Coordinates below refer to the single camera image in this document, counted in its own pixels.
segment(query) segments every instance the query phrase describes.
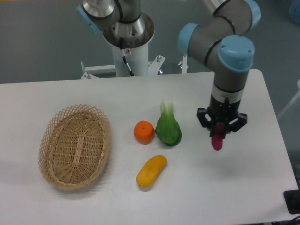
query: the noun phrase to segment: wicker basket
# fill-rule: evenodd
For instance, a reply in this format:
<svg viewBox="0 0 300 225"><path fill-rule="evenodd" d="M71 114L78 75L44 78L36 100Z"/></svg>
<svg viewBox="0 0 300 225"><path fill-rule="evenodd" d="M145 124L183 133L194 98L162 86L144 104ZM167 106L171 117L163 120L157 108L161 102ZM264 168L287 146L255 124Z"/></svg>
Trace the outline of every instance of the wicker basket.
<svg viewBox="0 0 300 225"><path fill-rule="evenodd" d="M50 121L39 151L43 177L59 189L80 189L105 167L111 146L107 117L96 107L68 107Z"/></svg>

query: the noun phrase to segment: metal bracket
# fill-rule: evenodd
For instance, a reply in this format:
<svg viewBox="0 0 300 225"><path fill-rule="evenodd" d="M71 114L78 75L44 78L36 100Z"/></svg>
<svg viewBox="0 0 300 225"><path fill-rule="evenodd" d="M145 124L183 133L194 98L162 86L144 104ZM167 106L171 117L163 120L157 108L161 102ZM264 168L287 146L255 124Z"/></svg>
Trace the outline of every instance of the metal bracket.
<svg viewBox="0 0 300 225"><path fill-rule="evenodd" d="M284 113L291 107L291 105L298 99L300 98L300 80L297 82L299 91L292 97L292 99L286 104L286 106L281 110L280 113L277 115L277 120L280 119Z"/></svg>
<svg viewBox="0 0 300 225"><path fill-rule="evenodd" d="M157 75L164 61L165 61L165 57L158 55L148 67L148 75Z"/></svg>
<svg viewBox="0 0 300 225"><path fill-rule="evenodd" d="M124 53L130 55L130 49L124 49ZM148 62L148 75L162 74L161 66L164 63L164 61L165 57L158 55L153 62ZM107 74L116 72L115 65L85 67L83 61L81 61L80 64L83 72L81 79L98 78L97 76L93 76L92 74Z"/></svg>

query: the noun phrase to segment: metal cylinder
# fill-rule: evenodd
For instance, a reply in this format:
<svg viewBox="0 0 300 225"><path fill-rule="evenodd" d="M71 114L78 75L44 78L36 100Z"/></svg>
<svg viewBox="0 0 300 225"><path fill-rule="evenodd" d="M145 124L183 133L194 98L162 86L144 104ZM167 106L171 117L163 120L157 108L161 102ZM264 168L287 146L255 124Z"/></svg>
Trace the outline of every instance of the metal cylinder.
<svg viewBox="0 0 300 225"><path fill-rule="evenodd" d="M117 77L130 76L128 67L122 59L123 50L112 44L110 46L112 47ZM135 76L148 75L148 42L138 48L130 49L130 54L126 56L126 61Z"/></svg>
<svg viewBox="0 0 300 225"><path fill-rule="evenodd" d="M82 5L87 13L98 18L109 16L115 7L114 0L83 0Z"/></svg>

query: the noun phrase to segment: white table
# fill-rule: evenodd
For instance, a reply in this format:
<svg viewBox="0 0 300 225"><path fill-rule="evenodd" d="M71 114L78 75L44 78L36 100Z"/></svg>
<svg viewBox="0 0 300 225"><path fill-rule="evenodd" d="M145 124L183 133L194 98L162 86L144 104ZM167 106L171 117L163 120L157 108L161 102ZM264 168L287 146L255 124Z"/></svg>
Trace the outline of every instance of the white table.
<svg viewBox="0 0 300 225"><path fill-rule="evenodd" d="M210 101L213 73L0 85L0 223L3 225L234 225L286 220L285 190L297 189L263 76L251 70L240 105L248 124L214 151L197 117ZM154 127L172 99L182 141L139 144L140 120ZM47 183L38 151L50 119L76 104L105 112L112 150L99 181L79 192ZM152 156L168 165L148 192L135 177Z"/></svg>

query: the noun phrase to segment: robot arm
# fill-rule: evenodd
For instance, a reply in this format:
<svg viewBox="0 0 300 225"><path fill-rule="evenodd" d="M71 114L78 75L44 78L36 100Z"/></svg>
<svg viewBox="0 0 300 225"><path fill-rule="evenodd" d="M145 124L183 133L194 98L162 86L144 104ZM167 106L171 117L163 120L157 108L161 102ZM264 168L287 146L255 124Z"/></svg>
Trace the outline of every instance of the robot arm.
<svg viewBox="0 0 300 225"><path fill-rule="evenodd" d="M260 9L252 0L205 0L204 3L215 19L206 27L187 24L179 34L178 46L215 72L210 106L199 108L197 117L210 130L214 148L220 150L225 135L247 123L247 115L238 113L238 108L255 48L249 39L239 35L258 23Z"/></svg>
<svg viewBox="0 0 300 225"><path fill-rule="evenodd" d="M104 30L115 22L136 21L141 15L141 2L140 0L83 0L77 12L81 18L86 14L97 28Z"/></svg>

